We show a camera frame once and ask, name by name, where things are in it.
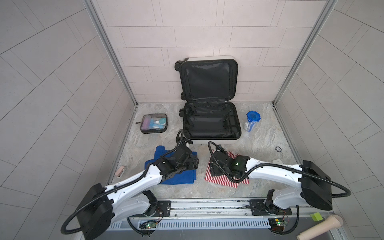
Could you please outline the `red white striped cloth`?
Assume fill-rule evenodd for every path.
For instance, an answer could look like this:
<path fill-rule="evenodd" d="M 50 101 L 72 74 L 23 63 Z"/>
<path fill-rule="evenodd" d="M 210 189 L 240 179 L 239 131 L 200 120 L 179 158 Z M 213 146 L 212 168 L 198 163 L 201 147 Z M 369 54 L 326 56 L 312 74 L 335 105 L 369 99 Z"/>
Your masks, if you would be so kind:
<path fill-rule="evenodd" d="M 238 156 L 238 154 L 235 154 L 234 152 L 228 152 L 228 154 L 229 154 L 229 157 L 231 157 L 233 159 L 235 159 Z M 221 185 L 221 186 L 226 186 L 226 187 L 232 187 L 232 188 L 237 188 L 239 186 L 239 183 L 231 182 L 225 175 L 221 175 L 221 176 L 217 176 L 217 177 L 214 176 L 211 173 L 211 170 L 213 170 L 213 167 L 214 167 L 214 165 L 210 161 L 208 166 L 207 166 L 207 171 L 206 171 L 206 175 L 205 175 L 205 181 L 206 182 Z M 241 182 L 241 184 L 244 184 L 244 185 L 249 185 L 249 183 L 250 183 L 249 179 L 245 179 Z"/>

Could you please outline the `blue shirt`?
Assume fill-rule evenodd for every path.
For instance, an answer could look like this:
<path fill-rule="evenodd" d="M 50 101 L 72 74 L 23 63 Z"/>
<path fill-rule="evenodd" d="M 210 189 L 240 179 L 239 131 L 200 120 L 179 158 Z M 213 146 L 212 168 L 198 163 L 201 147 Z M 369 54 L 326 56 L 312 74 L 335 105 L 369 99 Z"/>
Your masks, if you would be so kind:
<path fill-rule="evenodd" d="M 168 151 L 164 146 L 157 146 L 154 153 L 154 158 L 145 162 L 145 168 L 154 163 L 159 159 L 163 154 Z M 197 179 L 196 170 L 184 171 L 181 174 L 176 174 L 173 178 L 161 182 L 161 185 L 183 185 L 183 184 L 193 184 Z"/>

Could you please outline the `clear toiletry pouch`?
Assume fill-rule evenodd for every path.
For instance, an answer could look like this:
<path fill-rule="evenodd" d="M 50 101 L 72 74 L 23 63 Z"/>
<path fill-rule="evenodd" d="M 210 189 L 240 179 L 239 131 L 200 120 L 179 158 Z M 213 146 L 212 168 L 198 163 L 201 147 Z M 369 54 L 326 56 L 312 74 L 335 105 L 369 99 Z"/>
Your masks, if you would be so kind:
<path fill-rule="evenodd" d="M 140 125 L 143 134 L 164 133 L 168 128 L 168 116 L 166 114 L 144 115 Z"/>

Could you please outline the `blue lid plastic cup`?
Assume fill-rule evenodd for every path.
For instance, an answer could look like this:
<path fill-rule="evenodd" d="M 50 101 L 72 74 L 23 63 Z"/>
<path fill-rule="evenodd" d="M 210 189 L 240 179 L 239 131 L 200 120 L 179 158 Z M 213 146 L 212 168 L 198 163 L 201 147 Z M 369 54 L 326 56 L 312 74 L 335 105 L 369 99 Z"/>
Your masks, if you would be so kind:
<path fill-rule="evenodd" d="M 261 115 L 256 111 L 249 111 L 247 113 L 247 121 L 245 122 L 245 130 L 251 132 L 257 123 L 261 120 Z"/>

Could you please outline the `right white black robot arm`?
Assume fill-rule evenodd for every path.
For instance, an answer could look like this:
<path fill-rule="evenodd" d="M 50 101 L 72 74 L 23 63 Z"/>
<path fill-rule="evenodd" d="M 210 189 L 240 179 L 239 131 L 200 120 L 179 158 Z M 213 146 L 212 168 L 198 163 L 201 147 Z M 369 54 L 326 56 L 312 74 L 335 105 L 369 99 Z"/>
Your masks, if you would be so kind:
<path fill-rule="evenodd" d="M 248 156 L 230 157 L 224 150 L 211 153 L 212 175 L 227 177 L 232 183 L 245 179 L 264 179 L 287 185 L 283 190 L 270 190 L 264 201 L 267 212 L 280 215 L 293 206 L 309 205 L 330 211 L 332 205 L 331 179 L 315 164 L 281 165 L 256 160 Z"/>

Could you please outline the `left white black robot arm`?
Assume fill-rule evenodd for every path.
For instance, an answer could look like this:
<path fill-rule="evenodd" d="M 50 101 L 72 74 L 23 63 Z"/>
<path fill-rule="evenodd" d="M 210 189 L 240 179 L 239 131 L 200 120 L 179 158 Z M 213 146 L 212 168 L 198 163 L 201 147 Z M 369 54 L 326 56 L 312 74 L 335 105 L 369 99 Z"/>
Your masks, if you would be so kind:
<path fill-rule="evenodd" d="M 75 210 L 80 228 L 62 234 L 82 232 L 86 240 L 94 240 L 103 234 L 115 221 L 134 215 L 151 216 L 156 213 L 158 200 L 149 188 L 161 184 L 183 173 L 196 174 L 199 165 L 197 153 L 187 146 L 179 146 L 153 162 L 145 169 L 114 185 L 92 186 Z"/>

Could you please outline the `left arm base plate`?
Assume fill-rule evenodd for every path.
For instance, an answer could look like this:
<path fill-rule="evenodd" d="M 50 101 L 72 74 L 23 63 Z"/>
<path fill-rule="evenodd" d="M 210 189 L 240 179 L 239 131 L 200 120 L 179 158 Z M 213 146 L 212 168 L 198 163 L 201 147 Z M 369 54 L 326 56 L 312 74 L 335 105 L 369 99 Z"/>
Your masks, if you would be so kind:
<path fill-rule="evenodd" d="M 144 214 L 133 215 L 134 218 L 158 218 L 169 217 L 171 211 L 171 201 L 158 201 L 156 207 L 150 207 Z"/>

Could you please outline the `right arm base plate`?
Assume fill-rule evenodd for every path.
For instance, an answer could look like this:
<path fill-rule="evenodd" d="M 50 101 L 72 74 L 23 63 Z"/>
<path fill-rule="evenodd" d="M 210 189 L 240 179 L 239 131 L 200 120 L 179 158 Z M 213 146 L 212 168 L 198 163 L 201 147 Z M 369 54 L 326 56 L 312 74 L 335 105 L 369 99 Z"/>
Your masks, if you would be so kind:
<path fill-rule="evenodd" d="M 283 210 L 273 204 L 266 206 L 265 200 L 249 200 L 249 205 L 247 205 L 246 208 L 251 210 L 252 216 L 292 215 L 291 208 Z"/>

